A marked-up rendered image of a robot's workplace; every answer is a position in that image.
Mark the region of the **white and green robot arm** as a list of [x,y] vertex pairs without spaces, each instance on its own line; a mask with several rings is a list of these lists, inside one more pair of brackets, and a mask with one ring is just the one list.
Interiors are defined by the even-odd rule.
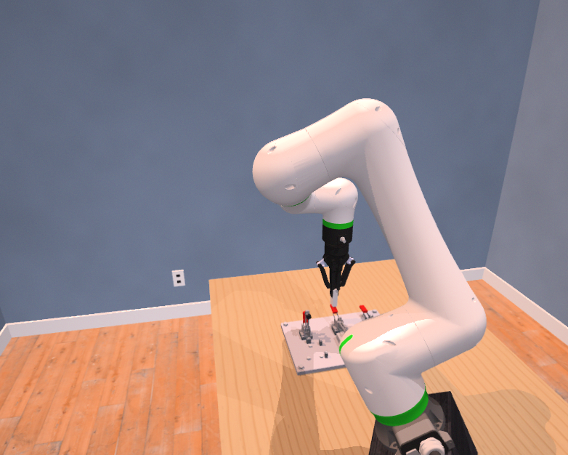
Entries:
[[340,356],[386,449],[445,455],[455,444],[421,373],[479,344],[484,308],[439,232],[384,103],[355,100],[266,144],[253,163],[259,192],[287,213],[322,214],[322,239],[335,246],[352,241],[358,200],[354,184],[339,177],[360,189],[408,293],[405,305],[353,325]]

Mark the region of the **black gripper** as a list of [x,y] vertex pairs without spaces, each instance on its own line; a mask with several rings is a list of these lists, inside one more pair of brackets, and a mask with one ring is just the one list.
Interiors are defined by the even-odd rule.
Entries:
[[[316,261],[317,266],[321,269],[320,272],[322,274],[324,284],[327,289],[330,289],[330,303],[332,307],[337,307],[340,287],[345,286],[352,266],[355,264],[355,260],[350,257],[349,254],[346,254],[347,252],[349,252],[349,244],[335,246],[325,242],[325,253],[322,260]],[[341,255],[344,256],[341,257]],[[330,283],[325,272],[325,263],[329,267]],[[344,270],[341,274],[343,266]]]

